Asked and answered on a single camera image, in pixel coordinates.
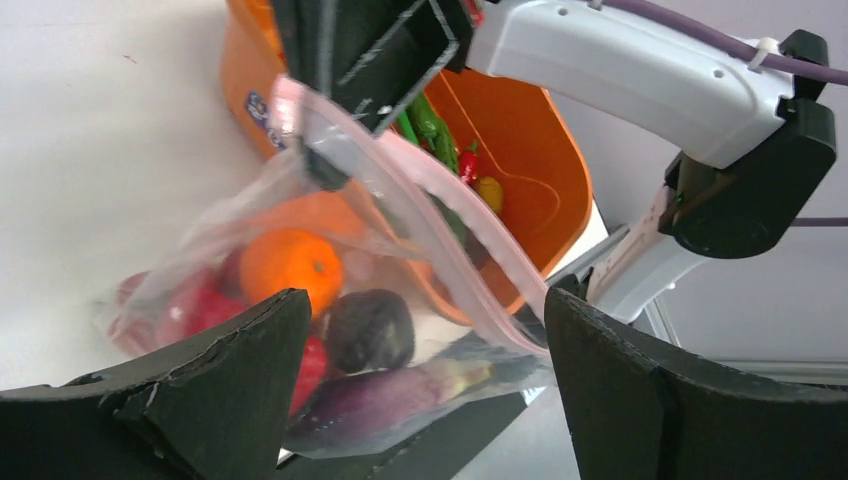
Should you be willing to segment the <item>red toy chili pepper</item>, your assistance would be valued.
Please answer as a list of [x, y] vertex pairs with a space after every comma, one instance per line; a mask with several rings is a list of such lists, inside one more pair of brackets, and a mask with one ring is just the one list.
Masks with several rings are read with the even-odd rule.
[[147, 272], [125, 279], [115, 300], [122, 311], [107, 329], [114, 343], [131, 356], [141, 356], [218, 326], [246, 310], [223, 290], [224, 280], [205, 267], [175, 290], [157, 298], [134, 296]]

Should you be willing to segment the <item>clear pink zip top bag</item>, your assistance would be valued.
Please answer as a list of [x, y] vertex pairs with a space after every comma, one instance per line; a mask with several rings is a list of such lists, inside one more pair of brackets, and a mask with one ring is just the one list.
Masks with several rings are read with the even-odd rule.
[[[321, 190], [306, 171], [298, 140], [303, 98], [314, 102], [313, 121], [321, 128], [316, 149], [349, 177], [339, 191]], [[379, 451], [467, 403], [553, 383], [550, 355], [542, 344], [544, 330], [537, 322], [544, 309], [544, 280], [489, 207], [456, 175], [433, 157], [431, 175], [419, 167], [384, 163], [381, 153], [371, 148], [378, 137], [329, 100], [286, 77], [279, 77], [272, 89], [268, 123], [282, 141], [281, 151], [246, 188], [191, 224], [178, 245], [145, 271], [148, 275], [134, 296], [152, 300], [210, 267], [222, 276], [224, 292], [242, 301], [247, 311], [282, 291], [302, 290], [281, 290], [258, 303], [246, 300], [239, 259], [251, 240], [293, 228], [329, 241], [341, 260], [344, 284], [317, 322], [311, 310], [283, 436], [322, 384], [394, 370], [346, 374], [328, 358], [328, 310], [352, 292], [386, 289], [406, 301], [415, 351], [400, 368], [440, 358], [494, 365], [488, 381], [413, 422], [406, 437]], [[118, 288], [102, 303], [97, 318], [113, 343], [107, 329], [122, 311], [115, 300]]]

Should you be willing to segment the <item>purple toy eggplant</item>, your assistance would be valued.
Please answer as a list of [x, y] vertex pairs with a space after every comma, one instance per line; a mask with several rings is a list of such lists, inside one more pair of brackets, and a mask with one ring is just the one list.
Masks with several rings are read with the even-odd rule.
[[322, 384], [290, 420], [282, 448], [315, 458], [377, 452], [402, 440], [413, 422], [488, 381], [484, 360], [440, 358]]

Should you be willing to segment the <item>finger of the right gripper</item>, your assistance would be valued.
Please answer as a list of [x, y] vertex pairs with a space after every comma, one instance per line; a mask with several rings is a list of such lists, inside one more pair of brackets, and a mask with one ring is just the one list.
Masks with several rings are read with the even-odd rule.
[[[291, 77], [321, 97], [332, 96], [332, 72], [330, 67], [305, 68], [298, 66], [291, 68]], [[321, 151], [316, 149], [316, 134], [321, 128], [313, 121], [314, 102], [303, 98], [300, 101], [299, 113], [301, 116], [300, 133], [298, 140], [300, 147], [304, 150], [304, 162], [306, 171], [311, 180], [323, 191], [336, 192], [345, 187], [349, 177], [337, 169]]]

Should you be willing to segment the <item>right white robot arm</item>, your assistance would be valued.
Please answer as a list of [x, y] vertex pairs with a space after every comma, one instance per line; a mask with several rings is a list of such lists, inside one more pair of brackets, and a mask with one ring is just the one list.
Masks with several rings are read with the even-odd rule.
[[655, 210], [592, 270], [587, 301], [625, 322], [710, 259], [773, 248], [836, 159], [818, 101], [847, 75], [798, 30], [743, 41], [648, 1], [274, 1], [295, 79], [385, 130], [438, 68], [517, 80], [679, 148]]

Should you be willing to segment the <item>dark purple toy mangosteen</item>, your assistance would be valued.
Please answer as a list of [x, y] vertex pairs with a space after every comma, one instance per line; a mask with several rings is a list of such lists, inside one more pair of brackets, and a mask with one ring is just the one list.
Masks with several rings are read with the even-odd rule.
[[415, 329], [404, 298], [386, 289], [348, 293], [328, 310], [327, 355], [346, 374], [406, 366]]

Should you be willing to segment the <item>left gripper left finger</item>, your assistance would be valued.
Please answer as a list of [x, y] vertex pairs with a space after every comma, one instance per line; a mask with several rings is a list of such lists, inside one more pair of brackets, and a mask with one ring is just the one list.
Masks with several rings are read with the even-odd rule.
[[271, 479], [311, 307], [285, 290], [65, 385], [1, 394], [5, 479]]

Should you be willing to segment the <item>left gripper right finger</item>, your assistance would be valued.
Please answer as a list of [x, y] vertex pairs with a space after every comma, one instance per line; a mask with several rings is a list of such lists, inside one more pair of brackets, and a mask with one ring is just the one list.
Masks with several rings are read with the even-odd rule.
[[847, 395], [707, 360], [562, 289], [548, 345], [585, 479], [843, 479]]

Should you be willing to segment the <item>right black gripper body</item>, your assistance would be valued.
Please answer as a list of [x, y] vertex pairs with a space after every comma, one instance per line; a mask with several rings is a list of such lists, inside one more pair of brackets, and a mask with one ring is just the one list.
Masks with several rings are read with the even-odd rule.
[[380, 135], [442, 70], [460, 72], [474, 1], [273, 1], [288, 74]]

